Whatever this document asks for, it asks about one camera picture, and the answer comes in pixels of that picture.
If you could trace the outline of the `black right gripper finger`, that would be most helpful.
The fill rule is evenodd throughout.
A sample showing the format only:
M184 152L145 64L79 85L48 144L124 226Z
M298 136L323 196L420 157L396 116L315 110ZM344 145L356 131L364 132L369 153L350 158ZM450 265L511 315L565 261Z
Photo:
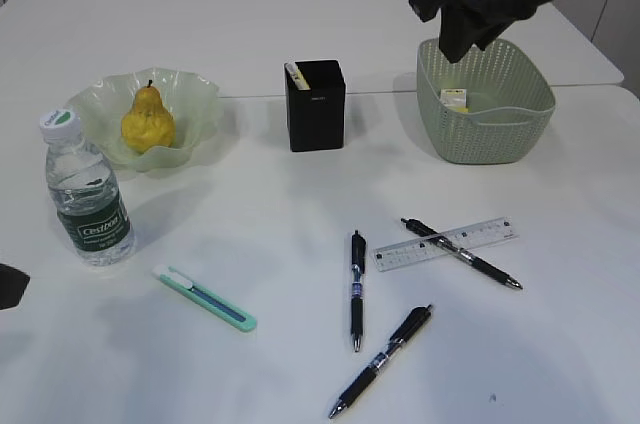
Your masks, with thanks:
M439 49L450 63L459 62L484 34L484 19L466 8L446 4L441 9Z

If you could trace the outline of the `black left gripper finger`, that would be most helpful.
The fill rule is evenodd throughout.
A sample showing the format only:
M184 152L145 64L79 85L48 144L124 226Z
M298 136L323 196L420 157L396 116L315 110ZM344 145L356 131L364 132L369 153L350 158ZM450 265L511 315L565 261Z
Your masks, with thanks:
M30 282L30 276L9 265L0 264L0 309L17 307Z

